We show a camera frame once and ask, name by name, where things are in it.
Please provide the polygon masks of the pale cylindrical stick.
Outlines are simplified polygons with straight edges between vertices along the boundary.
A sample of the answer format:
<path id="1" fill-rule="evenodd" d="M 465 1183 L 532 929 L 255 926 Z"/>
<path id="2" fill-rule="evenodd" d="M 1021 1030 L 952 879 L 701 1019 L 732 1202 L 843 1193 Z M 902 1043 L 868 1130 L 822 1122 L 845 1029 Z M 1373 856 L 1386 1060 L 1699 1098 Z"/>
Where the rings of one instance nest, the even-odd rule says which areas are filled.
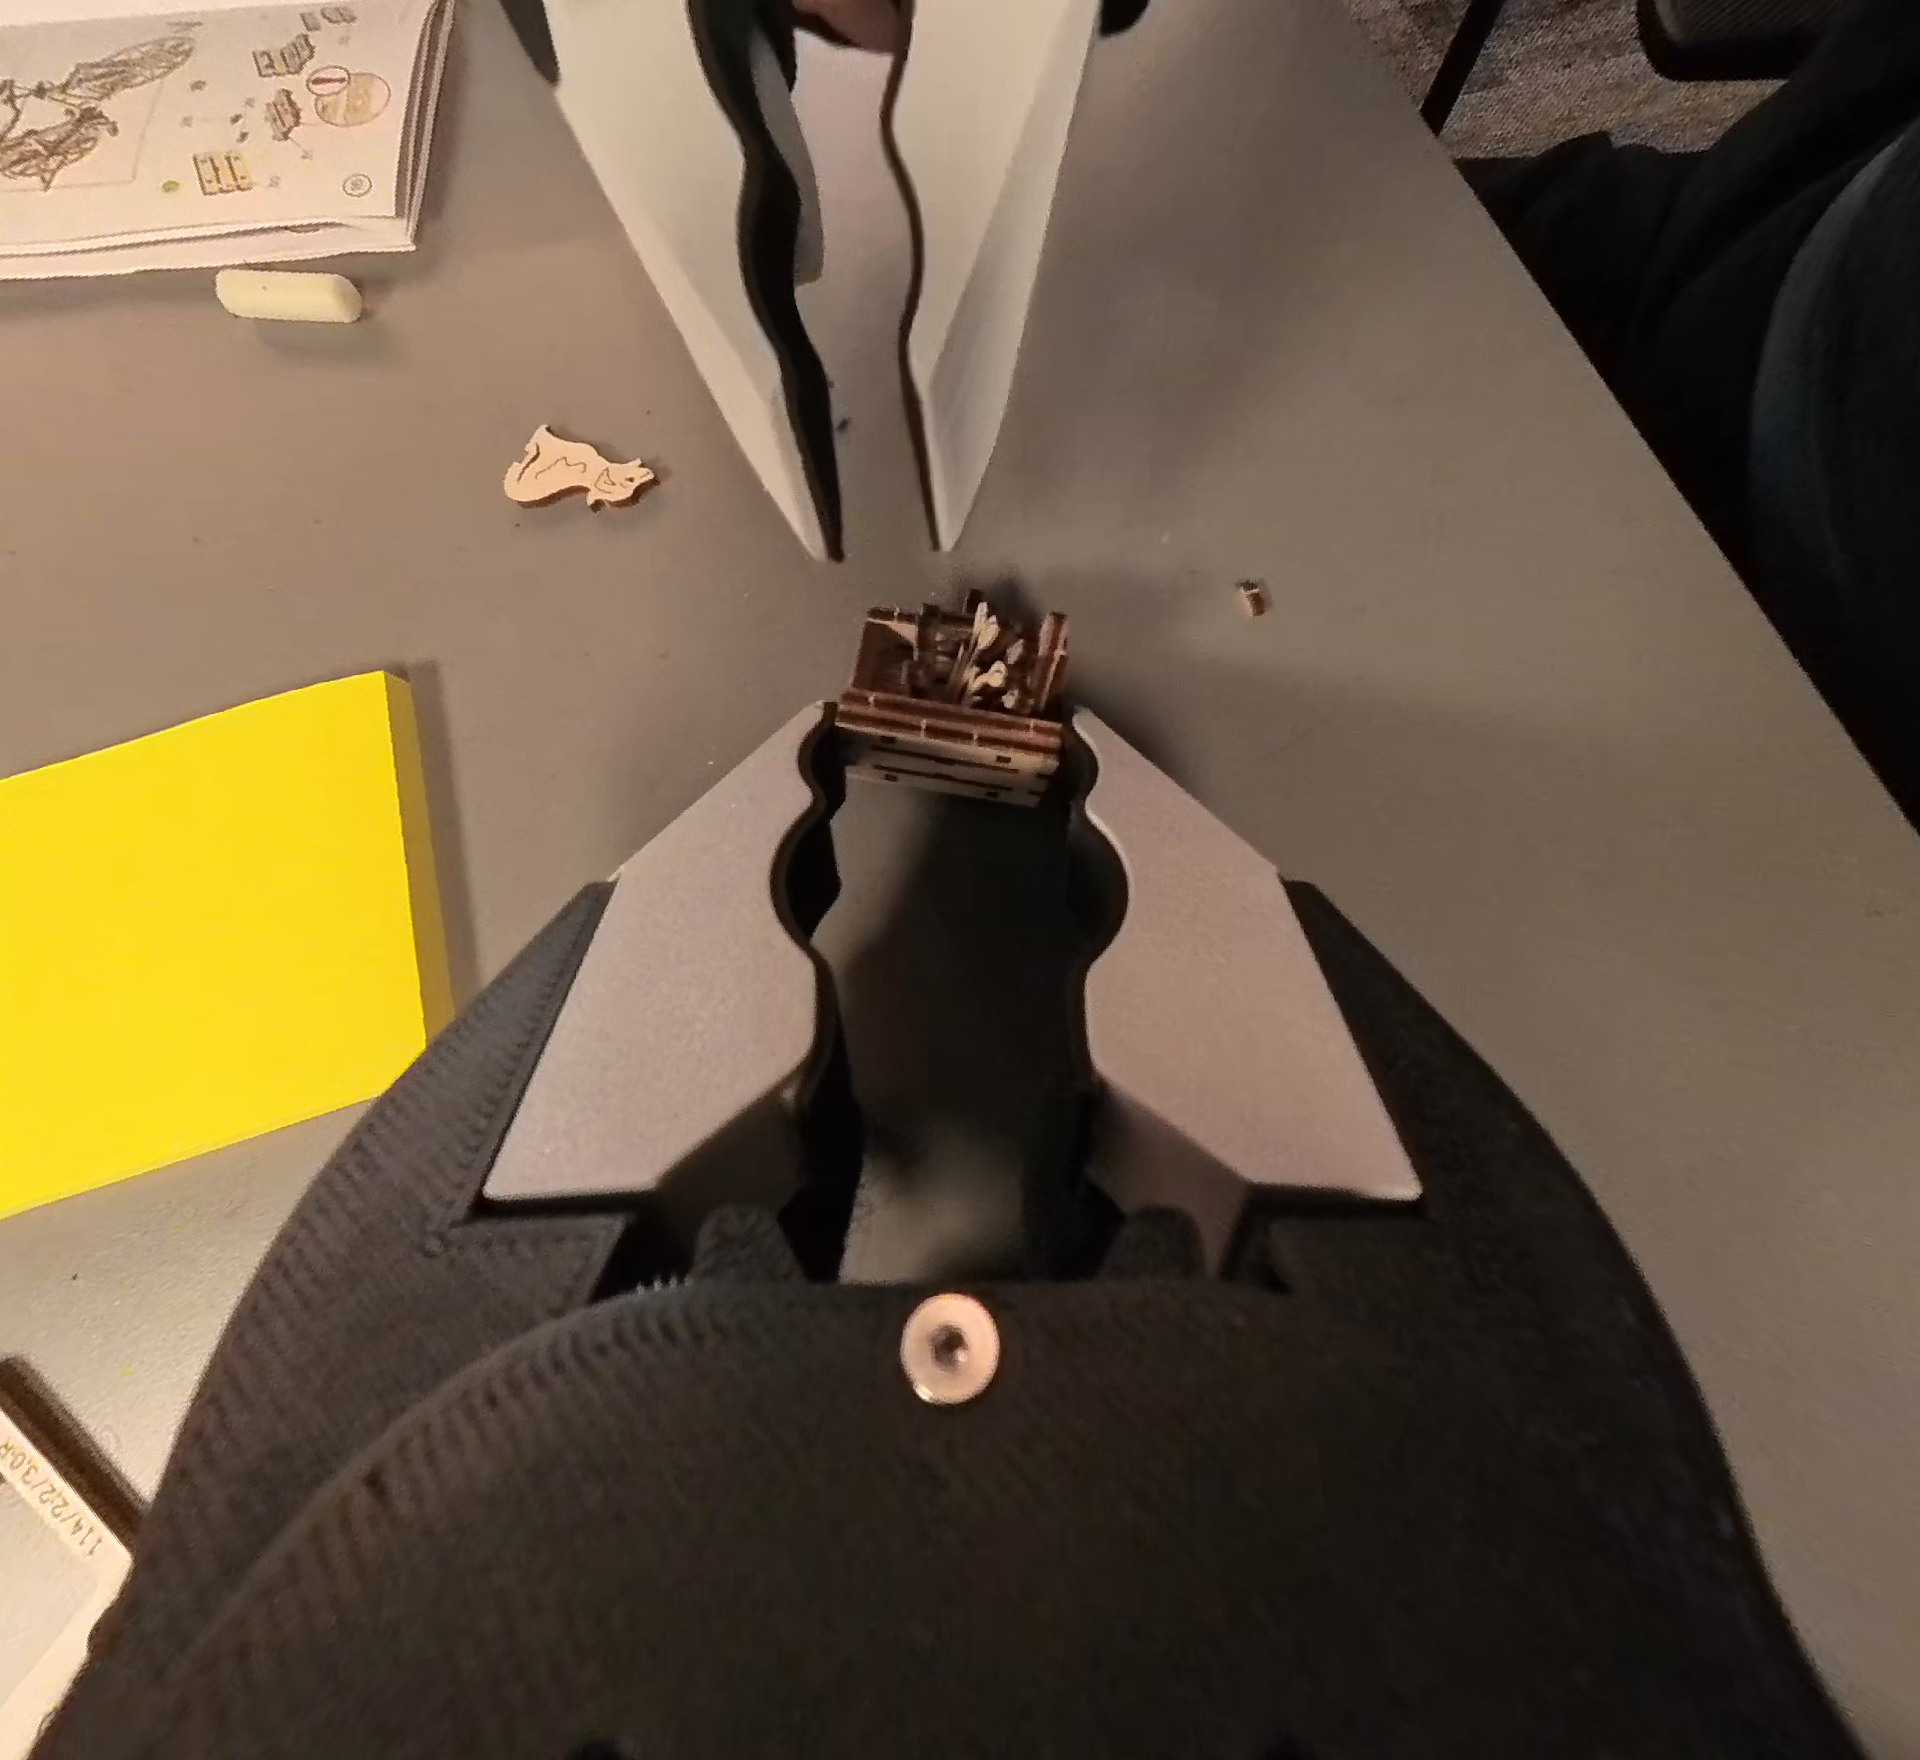
<path id="1" fill-rule="evenodd" d="M 363 320 L 363 292 L 315 269 L 221 269 L 213 299 L 246 323 L 352 326 Z"/>

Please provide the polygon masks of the person's dark clothing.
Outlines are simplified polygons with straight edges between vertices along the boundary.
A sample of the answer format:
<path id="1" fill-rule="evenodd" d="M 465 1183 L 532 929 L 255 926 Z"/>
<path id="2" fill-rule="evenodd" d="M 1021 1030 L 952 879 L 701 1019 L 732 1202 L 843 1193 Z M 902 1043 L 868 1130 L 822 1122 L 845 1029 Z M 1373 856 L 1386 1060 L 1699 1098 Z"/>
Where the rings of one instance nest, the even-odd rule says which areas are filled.
<path id="1" fill-rule="evenodd" d="M 1918 0 L 1852 0 L 1699 150 L 1459 173 L 1918 822 Z"/>

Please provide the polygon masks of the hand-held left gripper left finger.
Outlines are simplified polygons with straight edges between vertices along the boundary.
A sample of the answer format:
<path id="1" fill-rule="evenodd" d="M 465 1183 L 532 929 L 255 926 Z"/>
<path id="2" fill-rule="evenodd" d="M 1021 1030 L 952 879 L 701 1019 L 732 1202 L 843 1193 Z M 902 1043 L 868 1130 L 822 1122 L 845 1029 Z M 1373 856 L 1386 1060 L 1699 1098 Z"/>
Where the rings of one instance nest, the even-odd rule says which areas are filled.
<path id="1" fill-rule="evenodd" d="M 802 705 L 611 873 L 488 1202 L 636 1199 L 659 1228 L 801 1202 L 845 1225 L 858 1102 L 811 943 L 839 892 L 831 723 Z"/>

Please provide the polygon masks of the wooden cat-shaped piece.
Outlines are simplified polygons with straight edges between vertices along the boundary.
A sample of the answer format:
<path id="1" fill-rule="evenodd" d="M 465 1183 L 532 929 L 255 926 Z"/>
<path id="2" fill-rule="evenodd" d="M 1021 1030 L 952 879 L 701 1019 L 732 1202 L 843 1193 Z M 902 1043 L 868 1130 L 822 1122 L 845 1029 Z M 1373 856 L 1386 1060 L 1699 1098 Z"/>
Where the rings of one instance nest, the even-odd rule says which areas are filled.
<path id="1" fill-rule="evenodd" d="M 585 500 L 591 510 L 626 508 L 648 493 L 659 475 L 642 459 L 611 459 L 588 439 L 539 425 L 506 468 L 499 490 L 521 506 Z"/>

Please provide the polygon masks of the black metal bar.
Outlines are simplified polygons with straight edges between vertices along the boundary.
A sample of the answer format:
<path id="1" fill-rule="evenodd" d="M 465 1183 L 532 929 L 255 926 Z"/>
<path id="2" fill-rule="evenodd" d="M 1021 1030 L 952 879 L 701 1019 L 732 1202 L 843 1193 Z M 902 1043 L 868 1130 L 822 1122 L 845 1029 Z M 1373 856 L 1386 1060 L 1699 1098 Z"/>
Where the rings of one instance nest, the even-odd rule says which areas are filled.
<path id="1" fill-rule="evenodd" d="M 1441 136 L 1469 89 L 1476 59 L 1491 39 L 1509 0 L 1465 0 L 1455 35 L 1432 72 L 1421 118 L 1428 133 Z"/>

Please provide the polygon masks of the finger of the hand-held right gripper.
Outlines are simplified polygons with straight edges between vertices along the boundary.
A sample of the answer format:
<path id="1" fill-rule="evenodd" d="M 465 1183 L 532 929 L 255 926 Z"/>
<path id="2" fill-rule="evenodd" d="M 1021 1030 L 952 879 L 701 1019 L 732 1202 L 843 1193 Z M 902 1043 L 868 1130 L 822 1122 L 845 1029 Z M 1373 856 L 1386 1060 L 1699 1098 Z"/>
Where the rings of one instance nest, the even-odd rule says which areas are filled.
<path id="1" fill-rule="evenodd" d="M 801 546 L 843 553 L 829 378 L 801 316 L 822 210 L 791 0 L 539 0 L 556 102 Z"/>
<path id="2" fill-rule="evenodd" d="M 908 210 L 902 398 L 952 552 L 992 463 L 1099 0 L 902 0 L 879 118 Z"/>

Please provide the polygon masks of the yellow sticky note pad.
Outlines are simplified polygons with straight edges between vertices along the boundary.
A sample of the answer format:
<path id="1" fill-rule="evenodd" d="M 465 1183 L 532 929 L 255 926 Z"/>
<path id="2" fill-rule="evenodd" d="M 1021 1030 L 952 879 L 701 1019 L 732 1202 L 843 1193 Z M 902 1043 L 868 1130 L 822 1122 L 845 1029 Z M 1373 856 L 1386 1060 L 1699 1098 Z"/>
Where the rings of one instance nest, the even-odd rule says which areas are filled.
<path id="1" fill-rule="evenodd" d="M 3 779 L 3 1218 L 386 1092 L 453 1015 L 429 826 L 388 672 Z"/>

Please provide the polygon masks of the printed instruction booklet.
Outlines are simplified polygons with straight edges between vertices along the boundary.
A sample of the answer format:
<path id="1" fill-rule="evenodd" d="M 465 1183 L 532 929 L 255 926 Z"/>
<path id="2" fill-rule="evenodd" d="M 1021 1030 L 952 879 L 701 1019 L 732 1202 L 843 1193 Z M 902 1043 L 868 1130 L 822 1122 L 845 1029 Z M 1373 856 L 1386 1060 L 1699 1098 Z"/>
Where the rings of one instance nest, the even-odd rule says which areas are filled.
<path id="1" fill-rule="evenodd" d="M 453 0 L 3 0 L 3 280 L 408 255 Z"/>

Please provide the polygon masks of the laser-cut wooden parts sheet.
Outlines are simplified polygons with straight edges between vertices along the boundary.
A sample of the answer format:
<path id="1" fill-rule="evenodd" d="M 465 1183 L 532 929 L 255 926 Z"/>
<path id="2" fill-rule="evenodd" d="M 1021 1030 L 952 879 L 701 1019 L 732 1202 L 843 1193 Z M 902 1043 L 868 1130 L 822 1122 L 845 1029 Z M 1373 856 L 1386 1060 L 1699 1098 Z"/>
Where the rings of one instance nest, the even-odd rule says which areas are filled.
<path id="1" fill-rule="evenodd" d="M 3 1755 L 25 1758 L 131 1572 L 142 1503 L 76 1415 L 3 1356 Z"/>

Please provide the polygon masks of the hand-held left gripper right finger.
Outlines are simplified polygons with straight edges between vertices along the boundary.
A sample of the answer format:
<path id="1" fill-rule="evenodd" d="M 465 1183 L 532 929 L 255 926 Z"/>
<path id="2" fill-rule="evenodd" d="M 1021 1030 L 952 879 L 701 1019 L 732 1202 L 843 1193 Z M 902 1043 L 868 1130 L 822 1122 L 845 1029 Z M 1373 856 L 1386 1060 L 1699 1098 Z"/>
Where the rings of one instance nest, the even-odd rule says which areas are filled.
<path id="1" fill-rule="evenodd" d="M 1085 1172 L 1238 1236 L 1263 1199 L 1422 1193 L 1279 872 L 1091 708 L 1069 826 Z"/>

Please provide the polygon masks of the small brown wooden model box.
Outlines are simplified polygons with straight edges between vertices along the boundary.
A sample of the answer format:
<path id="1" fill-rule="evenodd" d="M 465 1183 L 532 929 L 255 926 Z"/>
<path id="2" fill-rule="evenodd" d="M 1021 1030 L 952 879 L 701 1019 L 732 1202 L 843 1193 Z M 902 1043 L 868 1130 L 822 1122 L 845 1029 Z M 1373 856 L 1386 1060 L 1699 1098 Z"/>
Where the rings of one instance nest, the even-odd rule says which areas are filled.
<path id="1" fill-rule="evenodd" d="M 833 738 L 843 765 L 862 779 L 1033 809 L 1062 762 L 1069 616 L 1048 610 L 1029 623 L 993 610 L 1025 628 L 1021 703 L 962 708 L 948 685 L 978 598 L 985 595 L 971 592 L 955 608 L 868 608 L 833 703 Z"/>

